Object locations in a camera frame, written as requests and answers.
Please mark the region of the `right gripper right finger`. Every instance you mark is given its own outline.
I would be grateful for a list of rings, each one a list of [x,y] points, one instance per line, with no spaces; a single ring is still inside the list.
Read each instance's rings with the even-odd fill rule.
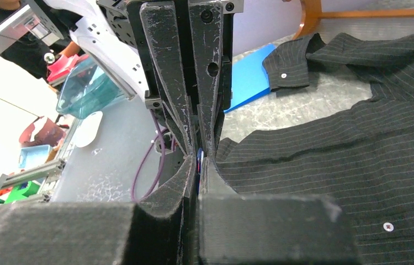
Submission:
[[[200,264],[361,264],[342,208],[320,195],[238,194],[203,159]]]

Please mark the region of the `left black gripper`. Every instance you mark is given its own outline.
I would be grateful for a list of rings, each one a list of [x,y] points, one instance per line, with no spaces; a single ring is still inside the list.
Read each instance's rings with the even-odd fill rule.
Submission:
[[[189,96],[199,104],[203,150],[216,157],[223,110],[232,101],[233,15],[243,12],[244,2],[97,4],[118,39],[138,51],[148,83],[142,97],[154,108],[160,107],[155,99],[162,98],[166,125],[184,155],[194,155]]]

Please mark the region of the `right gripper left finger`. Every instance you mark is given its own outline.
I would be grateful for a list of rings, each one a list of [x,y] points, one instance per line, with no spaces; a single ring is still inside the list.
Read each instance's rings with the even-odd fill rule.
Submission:
[[[138,203],[21,203],[0,212],[0,264],[192,264],[196,159]]]

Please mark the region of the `black pinstriped shirt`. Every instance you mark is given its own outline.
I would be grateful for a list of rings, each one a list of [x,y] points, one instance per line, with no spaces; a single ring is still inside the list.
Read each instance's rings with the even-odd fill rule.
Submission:
[[[364,264],[414,264],[414,34],[364,41],[315,33],[263,61],[273,90],[310,85],[310,72],[348,69],[372,97],[285,129],[223,139],[217,165],[240,193],[312,193],[336,199]]]

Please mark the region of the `white round brooch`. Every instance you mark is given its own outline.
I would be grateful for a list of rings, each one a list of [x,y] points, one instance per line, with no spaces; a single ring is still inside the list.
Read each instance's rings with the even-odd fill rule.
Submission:
[[[201,177],[201,169],[202,169],[203,159],[204,159],[204,151],[203,151],[202,148],[199,148],[198,152],[197,152],[197,157],[196,157],[197,173],[196,173],[196,179],[195,179],[197,194],[199,194],[200,177]]]

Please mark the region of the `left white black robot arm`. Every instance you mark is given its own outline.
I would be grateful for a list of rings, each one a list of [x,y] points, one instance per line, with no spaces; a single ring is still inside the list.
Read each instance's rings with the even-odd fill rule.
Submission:
[[[162,111],[181,150],[216,155],[231,104],[233,17],[242,1],[31,1],[128,94]]]

